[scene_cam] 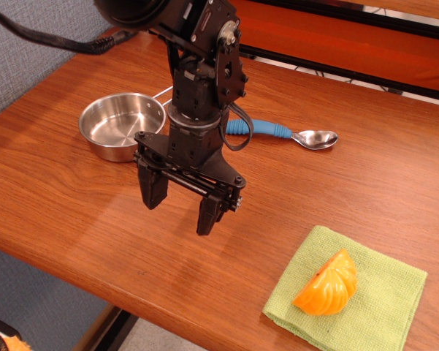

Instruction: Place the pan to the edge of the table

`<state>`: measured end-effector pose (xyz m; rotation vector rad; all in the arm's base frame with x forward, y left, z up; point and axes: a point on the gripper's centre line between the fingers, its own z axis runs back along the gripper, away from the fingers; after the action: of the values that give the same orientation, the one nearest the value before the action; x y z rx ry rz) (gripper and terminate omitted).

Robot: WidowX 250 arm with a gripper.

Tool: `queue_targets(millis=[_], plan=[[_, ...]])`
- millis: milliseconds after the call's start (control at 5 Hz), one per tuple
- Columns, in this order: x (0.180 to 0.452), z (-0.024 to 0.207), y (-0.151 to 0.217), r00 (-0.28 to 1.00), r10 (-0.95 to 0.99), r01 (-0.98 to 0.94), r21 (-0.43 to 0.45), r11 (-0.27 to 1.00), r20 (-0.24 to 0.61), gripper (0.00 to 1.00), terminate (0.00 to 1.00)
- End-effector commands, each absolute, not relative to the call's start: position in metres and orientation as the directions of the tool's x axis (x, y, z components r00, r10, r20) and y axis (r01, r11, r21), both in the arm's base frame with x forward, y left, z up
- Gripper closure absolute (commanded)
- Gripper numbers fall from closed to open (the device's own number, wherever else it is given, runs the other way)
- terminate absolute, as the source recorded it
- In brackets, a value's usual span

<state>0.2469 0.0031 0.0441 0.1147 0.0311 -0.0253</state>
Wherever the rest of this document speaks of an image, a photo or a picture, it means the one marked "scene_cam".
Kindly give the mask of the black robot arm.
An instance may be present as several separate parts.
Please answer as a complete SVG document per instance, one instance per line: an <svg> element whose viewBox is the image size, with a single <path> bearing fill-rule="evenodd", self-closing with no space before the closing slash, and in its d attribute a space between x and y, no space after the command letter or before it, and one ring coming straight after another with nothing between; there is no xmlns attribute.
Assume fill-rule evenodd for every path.
<svg viewBox="0 0 439 351"><path fill-rule="evenodd" d="M245 179L224 159L230 113L245 96L240 19L227 1L98 1L112 25L152 31L167 45L172 101L166 135L138 132L135 154L144 204L155 208L175 182L202 196L197 233L237 210Z"/></svg>

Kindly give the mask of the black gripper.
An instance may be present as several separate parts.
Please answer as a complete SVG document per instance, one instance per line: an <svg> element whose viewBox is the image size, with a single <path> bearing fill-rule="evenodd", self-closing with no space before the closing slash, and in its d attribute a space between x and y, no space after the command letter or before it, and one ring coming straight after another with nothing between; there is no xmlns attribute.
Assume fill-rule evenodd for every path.
<svg viewBox="0 0 439 351"><path fill-rule="evenodd" d="M170 181L203 197L199 205L196 233L209 235L227 211L236 211L246 181L225 160L224 146L239 151L245 144L227 143L224 131L229 109L209 119L189 118L177 109L168 110L167 135L137 132L135 152L138 179L145 206L153 210L166 197Z"/></svg>

